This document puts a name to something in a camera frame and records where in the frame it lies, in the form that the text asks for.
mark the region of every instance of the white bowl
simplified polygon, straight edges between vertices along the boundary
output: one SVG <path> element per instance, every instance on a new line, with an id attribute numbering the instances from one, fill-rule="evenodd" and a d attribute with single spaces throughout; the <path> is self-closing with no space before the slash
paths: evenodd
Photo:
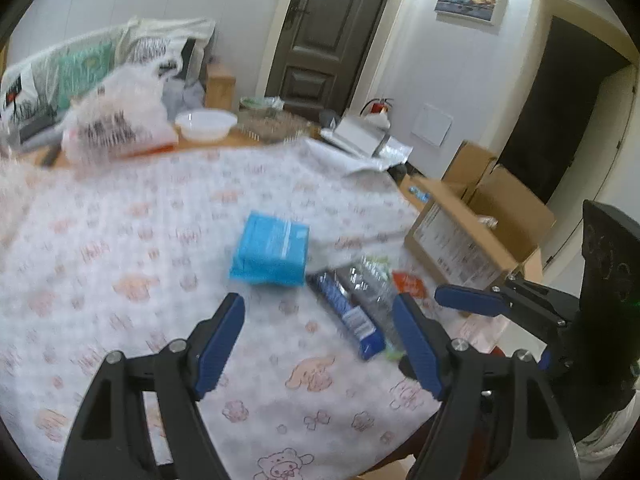
<path id="1" fill-rule="evenodd" d="M 175 123 L 185 138 L 194 142 L 211 142 L 225 137 L 238 124 L 238 117 L 226 110 L 203 108 L 179 114 Z"/>

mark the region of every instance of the tablecloth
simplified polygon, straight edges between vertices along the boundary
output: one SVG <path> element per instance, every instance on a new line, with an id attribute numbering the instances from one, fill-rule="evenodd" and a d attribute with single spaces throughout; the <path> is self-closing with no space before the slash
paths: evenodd
<path id="1" fill-rule="evenodd" d="M 310 226 L 309 269 L 361 254 L 434 284 L 402 246 L 417 212 L 386 173 L 349 172 L 311 140 L 203 150 L 58 171 L 36 186 L 0 267 L 0 415 L 45 479 L 108 351 L 159 351 L 229 291 L 246 322 L 199 403 L 233 480 L 343 480 L 368 469 L 438 408 L 395 363 L 360 361 L 308 287 L 248 286 L 228 269 L 249 212 Z M 489 350 L 505 320 L 426 300 L 452 336 Z M 152 444 L 169 462 L 158 404 Z"/>

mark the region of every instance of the blue snack wrapper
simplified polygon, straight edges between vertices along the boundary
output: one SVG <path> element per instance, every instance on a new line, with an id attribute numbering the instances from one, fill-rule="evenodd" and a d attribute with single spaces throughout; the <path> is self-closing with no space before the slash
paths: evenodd
<path id="1" fill-rule="evenodd" d="M 362 307 L 348 300 L 344 289 L 328 272 L 307 277 L 311 285 L 326 300 L 331 309 L 340 317 L 342 324 L 358 341 L 360 358 L 371 359 L 386 348 L 385 336 L 364 312 Z"/>
<path id="2" fill-rule="evenodd" d="M 249 283 L 305 283 L 309 227 L 252 211 L 229 277 Z"/>

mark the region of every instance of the white plastic bag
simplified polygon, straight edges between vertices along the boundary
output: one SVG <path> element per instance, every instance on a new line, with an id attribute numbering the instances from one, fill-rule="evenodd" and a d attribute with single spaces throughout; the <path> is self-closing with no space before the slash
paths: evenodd
<path id="1" fill-rule="evenodd" d="M 164 82 L 149 67 L 123 65 L 67 113 L 62 149 L 73 164 L 114 158 L 177 144 L 162 104 Z"/>

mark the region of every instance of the metal bolt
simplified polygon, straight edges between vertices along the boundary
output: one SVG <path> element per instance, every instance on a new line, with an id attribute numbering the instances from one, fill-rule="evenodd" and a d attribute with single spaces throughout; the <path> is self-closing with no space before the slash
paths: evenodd
<path id="1" fill-rule="evenodd" d="M 453 346 L 453 349 L 457 350 L 458 352 L 464 352 L 466 350 L 469 350 L 469 343 L 462 338 L 454 339 L 451 342 L 451 346 Z"/>
<path id="2" fill-rule="evenodd" d="M 524 361 L 526 363 L 528 363 L 529 361 L 533 360 L 533 355 L 531 352 L 529 352 L 529 350 L 525 350 L 524 348 L 521 348 L 520 350 L 516 350 L 514 355 L 520 359 L 521 361 Z"/>
<path id="3" fill-rule="evenodd" d="M 169 343 L 169 350 L 174 354 L 183 352 L 187 348 L 187 342 L 184 339 L 174 339 Z"/>
<path id="4" fill-rule="evenodd" d="M 114 350 L 113 352 L 109 352 L 107 354 L 107 362 L 110 365 L 116 364 L 118 361 L 120 361 L 120 359 L 122 359 L 122 352 L 120 352 L 119 350 Z"/>

